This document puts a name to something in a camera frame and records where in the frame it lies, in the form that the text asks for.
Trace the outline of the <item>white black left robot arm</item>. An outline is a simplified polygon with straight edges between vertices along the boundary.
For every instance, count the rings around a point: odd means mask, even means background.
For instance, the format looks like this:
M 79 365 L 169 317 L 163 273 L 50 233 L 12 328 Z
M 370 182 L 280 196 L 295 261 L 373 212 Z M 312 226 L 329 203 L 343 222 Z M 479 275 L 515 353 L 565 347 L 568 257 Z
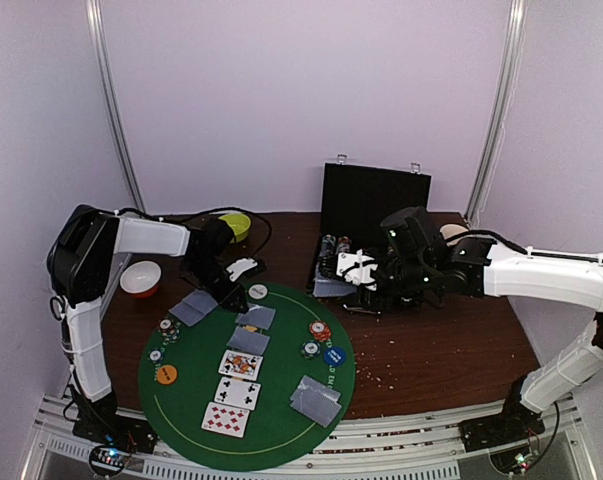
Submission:
M 178 257 L 184 272 L 223 308 L 247 310 L 247 294 L 239 280 L 259 270 L 261 262 L 247 257 L 227 267 L 218 258 L 233 232 L 223 220 L 203 227 L 108 212 L 79 205 L 72 212 L 47 257 L 47 270 L 60 309 L 62 341 L 71 366 L 77 404 L 87 413 L 87 429 L 104 444 L 118 442 L 125 424 L 107 372 L 101 333 L 101 309 L 110 267 L 119 253 Z

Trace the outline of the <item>ten of diamonds card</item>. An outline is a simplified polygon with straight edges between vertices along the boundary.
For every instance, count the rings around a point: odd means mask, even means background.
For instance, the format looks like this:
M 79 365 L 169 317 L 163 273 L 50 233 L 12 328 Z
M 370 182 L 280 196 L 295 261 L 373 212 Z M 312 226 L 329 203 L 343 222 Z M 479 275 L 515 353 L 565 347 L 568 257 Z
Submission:
M 250 411 L 216 402 L 209 402 L 203 416 L 201 428 L 234 438 L 243 438 Z

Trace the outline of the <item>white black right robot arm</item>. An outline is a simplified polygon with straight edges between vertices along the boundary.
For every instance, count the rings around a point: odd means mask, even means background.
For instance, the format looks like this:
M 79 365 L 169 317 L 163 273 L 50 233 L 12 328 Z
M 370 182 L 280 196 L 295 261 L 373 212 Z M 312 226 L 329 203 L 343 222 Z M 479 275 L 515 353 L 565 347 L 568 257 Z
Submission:
M 464 429 L 485 426 L 514 441 L 557 400 L 603 371 L 603 252 L 540 249 L 490 230 L 439 227 L 422 207 L 389 215 L 380 229 L 386 252 L 339 239 L 322 268 L 375 299 L 505 299 L 542 361 L 512 384 L 500 413 L 466 421 Z

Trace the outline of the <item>blue small blind button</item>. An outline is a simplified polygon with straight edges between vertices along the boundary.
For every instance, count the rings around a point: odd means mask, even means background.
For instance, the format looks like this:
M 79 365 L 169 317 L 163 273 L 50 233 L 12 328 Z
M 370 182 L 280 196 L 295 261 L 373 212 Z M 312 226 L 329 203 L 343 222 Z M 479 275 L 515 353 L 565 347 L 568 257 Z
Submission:
M 323 360 L 329 366 L 339 367 L 346 362 L 347 354 L 343 348 L 332 346 L 325 350 Z

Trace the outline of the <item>orange big blind button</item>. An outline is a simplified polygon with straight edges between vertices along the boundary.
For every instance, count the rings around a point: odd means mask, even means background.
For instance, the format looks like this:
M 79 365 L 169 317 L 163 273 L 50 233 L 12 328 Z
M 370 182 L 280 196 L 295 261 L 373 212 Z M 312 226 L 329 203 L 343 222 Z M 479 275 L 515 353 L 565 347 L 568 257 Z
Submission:
M 174 365 L 161 365 L 156 371 L 156 381 L 160 385 L 171 385 L 178 379 L 178 370 Z

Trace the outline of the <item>white dealer button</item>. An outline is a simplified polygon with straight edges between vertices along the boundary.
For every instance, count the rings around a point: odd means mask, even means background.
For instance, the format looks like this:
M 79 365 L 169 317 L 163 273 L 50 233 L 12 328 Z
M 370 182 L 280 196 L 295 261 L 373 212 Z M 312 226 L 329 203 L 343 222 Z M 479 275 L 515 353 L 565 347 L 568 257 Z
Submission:
M 268 293 L 269 290 L 264 284 L 253 284 L 248 289 L 249 296 L 254 300 L 262 300 Z

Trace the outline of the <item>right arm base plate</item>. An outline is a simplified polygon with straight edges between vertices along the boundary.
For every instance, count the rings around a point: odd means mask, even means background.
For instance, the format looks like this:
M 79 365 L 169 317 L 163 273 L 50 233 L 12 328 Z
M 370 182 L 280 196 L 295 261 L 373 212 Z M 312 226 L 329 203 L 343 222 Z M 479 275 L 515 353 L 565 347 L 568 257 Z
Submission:
M 525 440 L 530 432 L 542 434 L 545 425 L 539 414 L 499 413 L 464 420 L 459 430 L 465 451 L 474 452 Z

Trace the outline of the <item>red cream poker chip stack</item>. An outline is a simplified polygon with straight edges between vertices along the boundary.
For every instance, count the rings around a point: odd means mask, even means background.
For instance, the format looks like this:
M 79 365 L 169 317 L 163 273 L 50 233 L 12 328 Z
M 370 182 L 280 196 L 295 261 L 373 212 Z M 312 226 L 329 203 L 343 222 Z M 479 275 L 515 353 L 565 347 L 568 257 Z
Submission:
M 313 338 L 319 342 L 326 342 L 331 338 L 330 327 L 323 321 L 314 321 L 309 326 Z

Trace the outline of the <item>blue playing card deck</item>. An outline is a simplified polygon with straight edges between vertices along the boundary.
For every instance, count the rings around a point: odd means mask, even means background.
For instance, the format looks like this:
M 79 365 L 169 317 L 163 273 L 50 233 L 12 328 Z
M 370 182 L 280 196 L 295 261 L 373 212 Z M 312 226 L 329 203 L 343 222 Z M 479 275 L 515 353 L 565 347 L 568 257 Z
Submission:
M 351 295 L 357 291 L 357 287 L 338 280 L 323 276 L 318 273 L 314 279 L 312 295 L 315 298 L 337 298 Z

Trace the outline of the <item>queen of spades card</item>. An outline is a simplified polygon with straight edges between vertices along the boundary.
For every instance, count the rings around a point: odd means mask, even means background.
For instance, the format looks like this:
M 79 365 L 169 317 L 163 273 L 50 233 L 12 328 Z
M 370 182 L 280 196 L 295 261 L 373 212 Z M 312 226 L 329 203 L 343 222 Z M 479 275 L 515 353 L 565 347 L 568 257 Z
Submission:
M 222 356 L 218 372 L 229 377 L 256 381 L 262 362 L 262 356 L 226 350 Z

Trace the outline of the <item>ace of clubs card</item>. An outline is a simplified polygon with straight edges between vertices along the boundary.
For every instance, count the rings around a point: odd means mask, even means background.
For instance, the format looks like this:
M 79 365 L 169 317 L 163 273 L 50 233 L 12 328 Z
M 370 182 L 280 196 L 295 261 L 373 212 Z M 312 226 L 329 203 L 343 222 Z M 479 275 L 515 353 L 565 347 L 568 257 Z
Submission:
M 256 408 L 261 384 L 230 377 L 222 377 L 215 392 L 216 403 L 253 411 Z

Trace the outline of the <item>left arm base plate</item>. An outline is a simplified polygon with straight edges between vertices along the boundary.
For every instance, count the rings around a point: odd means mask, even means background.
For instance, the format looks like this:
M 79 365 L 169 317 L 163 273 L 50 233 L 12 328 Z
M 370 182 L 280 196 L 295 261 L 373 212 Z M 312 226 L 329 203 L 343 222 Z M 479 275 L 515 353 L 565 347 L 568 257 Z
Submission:
M 119 429 L 110 432 L 97 421 L 80 418 L 75 422 L 72 433 L 91 442 L 116 447 L 129 453 L 154 452 L 158 435 L 146 420 L 118 416 L 117 421 Z

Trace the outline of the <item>single blue playing card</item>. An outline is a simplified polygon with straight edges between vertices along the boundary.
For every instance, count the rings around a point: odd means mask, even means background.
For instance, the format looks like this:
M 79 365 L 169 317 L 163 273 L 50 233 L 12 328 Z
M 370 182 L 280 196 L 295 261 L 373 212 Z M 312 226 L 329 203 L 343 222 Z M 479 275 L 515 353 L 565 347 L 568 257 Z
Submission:
M 200 311 L 186 303 L 175 305 L 169 310 L 169 313 L 188 327 L 195 326 L 204 318 Z

